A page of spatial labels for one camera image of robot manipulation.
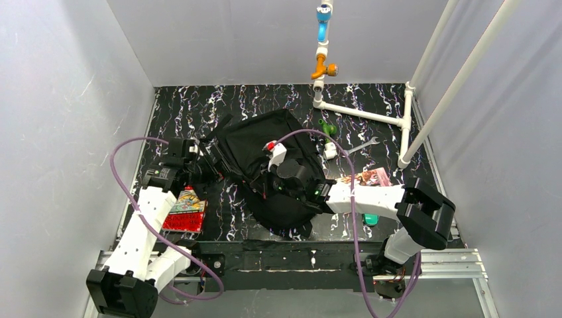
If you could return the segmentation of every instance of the red tag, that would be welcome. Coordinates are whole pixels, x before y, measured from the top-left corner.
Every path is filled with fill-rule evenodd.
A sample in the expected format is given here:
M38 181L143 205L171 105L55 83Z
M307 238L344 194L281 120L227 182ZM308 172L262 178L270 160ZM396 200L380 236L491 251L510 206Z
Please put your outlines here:
M204 212L170 214L164 221L162 229L200 233L204 217Z

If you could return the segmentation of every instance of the orange valve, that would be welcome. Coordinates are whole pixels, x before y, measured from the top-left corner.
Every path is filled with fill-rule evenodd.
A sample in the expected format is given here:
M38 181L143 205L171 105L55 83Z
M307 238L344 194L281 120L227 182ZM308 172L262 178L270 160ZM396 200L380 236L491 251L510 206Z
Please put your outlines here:
M320 76L327 74L328 76L336 76L337 75L337 65L336 64L329 64L328 67L324 65L326 61L326 55L318 54L316 56L316 72L312 74L312 79L316 80Z

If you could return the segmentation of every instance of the green object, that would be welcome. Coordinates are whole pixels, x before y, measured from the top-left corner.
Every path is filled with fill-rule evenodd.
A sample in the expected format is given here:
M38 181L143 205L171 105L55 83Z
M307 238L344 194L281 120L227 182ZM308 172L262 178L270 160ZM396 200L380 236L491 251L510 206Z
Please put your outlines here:
M320 119L318 123L322 126L322 131L328 136L332 137L337 133L337 127L335 125L328 125L323 119Z
M368 227L373 227L378 223L378 215L375 214L364 214L363 223Z

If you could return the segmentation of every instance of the blue valve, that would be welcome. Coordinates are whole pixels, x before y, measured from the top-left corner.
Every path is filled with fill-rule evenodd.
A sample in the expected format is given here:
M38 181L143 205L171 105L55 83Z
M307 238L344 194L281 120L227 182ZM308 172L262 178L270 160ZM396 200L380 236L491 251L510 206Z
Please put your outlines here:
M332 8L329 5L321 5L316 8L318 19L318 42L324 42L328 31L328 20L332 17Z

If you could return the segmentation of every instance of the gray wall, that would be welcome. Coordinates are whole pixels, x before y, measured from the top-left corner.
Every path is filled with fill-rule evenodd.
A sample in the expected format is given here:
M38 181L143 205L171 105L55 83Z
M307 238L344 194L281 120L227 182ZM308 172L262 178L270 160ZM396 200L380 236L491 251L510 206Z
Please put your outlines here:
M462 1L418 94L427 118L501 1ZM559 317L562 2L523 0L430 135L502 317Z
M311 83L320 0L108 0L153 86ZM446 0L336 0L330 83L404 83Z
M102 0L0 4L0 307L76 318L125 196L107 155L143 135L154 92ZM117 168L133 179L140 145Z

